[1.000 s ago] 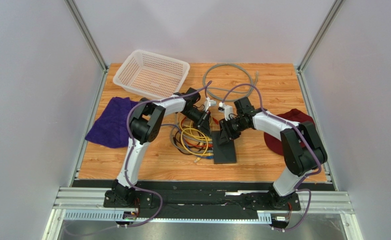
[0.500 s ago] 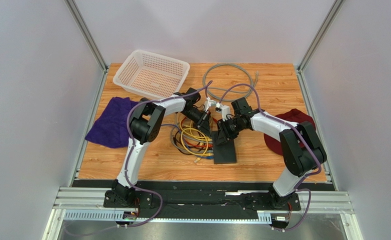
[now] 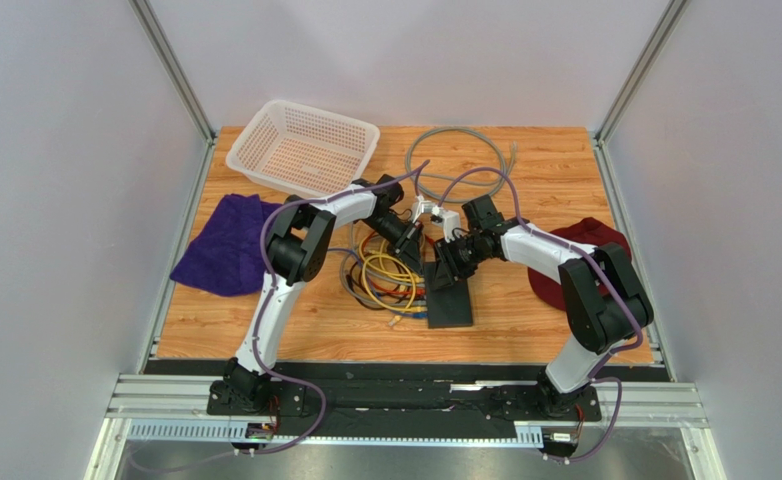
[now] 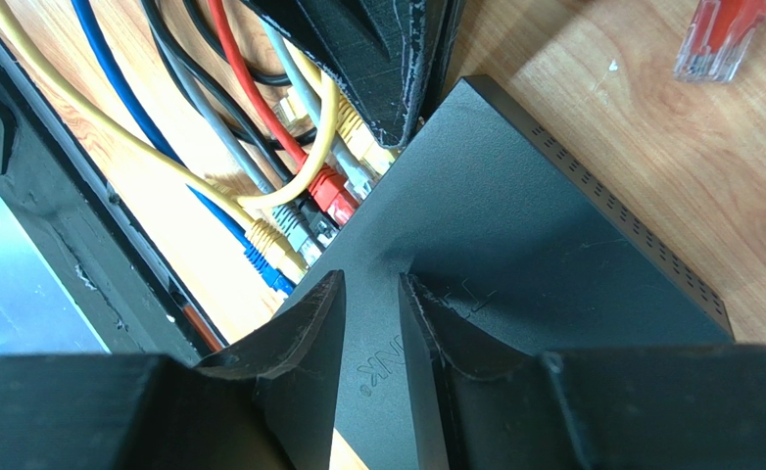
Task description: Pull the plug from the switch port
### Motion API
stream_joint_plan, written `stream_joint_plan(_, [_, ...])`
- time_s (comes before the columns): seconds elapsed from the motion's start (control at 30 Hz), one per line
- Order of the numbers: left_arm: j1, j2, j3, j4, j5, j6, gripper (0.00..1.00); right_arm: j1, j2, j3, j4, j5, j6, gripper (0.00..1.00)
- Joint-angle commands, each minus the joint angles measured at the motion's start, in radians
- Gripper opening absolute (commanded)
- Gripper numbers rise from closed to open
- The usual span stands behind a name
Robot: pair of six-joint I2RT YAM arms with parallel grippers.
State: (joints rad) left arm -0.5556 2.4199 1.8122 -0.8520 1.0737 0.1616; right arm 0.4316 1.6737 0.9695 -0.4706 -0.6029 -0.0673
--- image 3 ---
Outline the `black network switch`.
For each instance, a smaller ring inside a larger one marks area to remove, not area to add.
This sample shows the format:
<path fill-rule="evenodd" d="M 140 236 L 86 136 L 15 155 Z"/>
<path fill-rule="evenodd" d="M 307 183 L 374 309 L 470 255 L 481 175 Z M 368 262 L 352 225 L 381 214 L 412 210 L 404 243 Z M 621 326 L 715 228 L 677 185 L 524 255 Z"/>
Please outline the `black network switch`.
<path fill-rule="evenodd" d="M 429 329 L 467 328 L 474 325 L 470 291 L 466 280 L 452 286 L 437 286 L 437 263 L 424 266 L 427 326 Z"/>

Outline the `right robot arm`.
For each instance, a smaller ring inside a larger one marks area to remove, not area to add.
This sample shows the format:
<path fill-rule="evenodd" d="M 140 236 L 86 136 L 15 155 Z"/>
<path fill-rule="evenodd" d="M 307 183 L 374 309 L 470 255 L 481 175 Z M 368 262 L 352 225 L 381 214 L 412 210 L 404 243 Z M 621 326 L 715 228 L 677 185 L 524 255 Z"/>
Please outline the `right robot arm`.
<path fill-rule="evenodd" d="M 438 240 L 424 267 L 429 292 L 452 288 L 491 259 L 520 264 L 560 289 L 570 335 L 538 374 L 536 403 L 543 415 L 573 411 L 584 391 L 619 349 L 637 346 L 655 314 L 627 251 L 567 240 L 521 217 L 505 218 L 488 196 L 463 206 L 466 232 Z"/>

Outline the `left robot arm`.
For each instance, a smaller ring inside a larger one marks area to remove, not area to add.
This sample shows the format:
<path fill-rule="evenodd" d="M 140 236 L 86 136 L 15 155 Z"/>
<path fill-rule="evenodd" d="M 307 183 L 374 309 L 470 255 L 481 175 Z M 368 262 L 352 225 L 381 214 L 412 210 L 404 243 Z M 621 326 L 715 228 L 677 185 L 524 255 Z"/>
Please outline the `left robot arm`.
<path fill-rule="evenodd" d="M 293 195 L 264 222 L 260 233 L 265 264 L 263 286 L 250 329 L 221 379 L 210 386 L 207 411 L 212 415 L 260 415 L 270 412 L 272 383 L 289 382 L 305 391 L 320 388 L 274 371 L 273 365 L 291 311 L 322 269 L 334 231 L 362 221 L 390 246 L 393 259 L 413 272 L 423 271 L 422 226 L 393 211 L 404 197 L 401 178 L 359 179 L 342 191 L 313 199 Z"/>

